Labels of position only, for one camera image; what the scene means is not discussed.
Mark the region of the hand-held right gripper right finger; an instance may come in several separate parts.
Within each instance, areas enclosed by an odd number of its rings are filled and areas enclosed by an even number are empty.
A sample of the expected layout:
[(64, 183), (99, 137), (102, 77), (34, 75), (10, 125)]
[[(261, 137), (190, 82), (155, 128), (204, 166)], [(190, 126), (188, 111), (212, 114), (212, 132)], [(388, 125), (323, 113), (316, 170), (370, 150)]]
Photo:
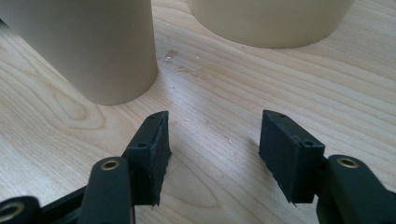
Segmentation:
[(312, 203), (325, 146), (288, 116), (262, 111), (259, 155), (290, 203)]

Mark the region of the beige cup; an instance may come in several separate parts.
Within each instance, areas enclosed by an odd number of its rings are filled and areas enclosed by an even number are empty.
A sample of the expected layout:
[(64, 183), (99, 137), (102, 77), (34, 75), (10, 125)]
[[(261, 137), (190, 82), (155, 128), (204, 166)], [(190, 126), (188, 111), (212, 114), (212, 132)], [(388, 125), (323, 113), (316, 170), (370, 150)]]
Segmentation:
[(0, 0), (0, 20), (96, 104), (132, 101), (158, 74), (150, 0)]

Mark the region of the beige round container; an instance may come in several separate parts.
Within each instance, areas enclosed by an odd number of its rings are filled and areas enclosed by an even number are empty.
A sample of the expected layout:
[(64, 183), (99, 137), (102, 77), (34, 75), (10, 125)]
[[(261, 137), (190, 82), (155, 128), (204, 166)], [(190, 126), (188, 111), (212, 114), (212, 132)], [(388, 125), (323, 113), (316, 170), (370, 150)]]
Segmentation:
[(330, 35), (355, 0), (189, 0), (205, 28), (237, 43), (284, 49)]

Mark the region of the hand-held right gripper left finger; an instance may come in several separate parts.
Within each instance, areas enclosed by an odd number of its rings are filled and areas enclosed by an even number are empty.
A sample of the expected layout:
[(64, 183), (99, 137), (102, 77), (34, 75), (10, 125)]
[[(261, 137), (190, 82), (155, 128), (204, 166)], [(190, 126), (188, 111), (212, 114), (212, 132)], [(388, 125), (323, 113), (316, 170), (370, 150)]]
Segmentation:
[(122, 154), (129, 163), (133, 205), (160, 204), (164, 176), (172, 155), (168, 119), (168, 111), (149, 115)]

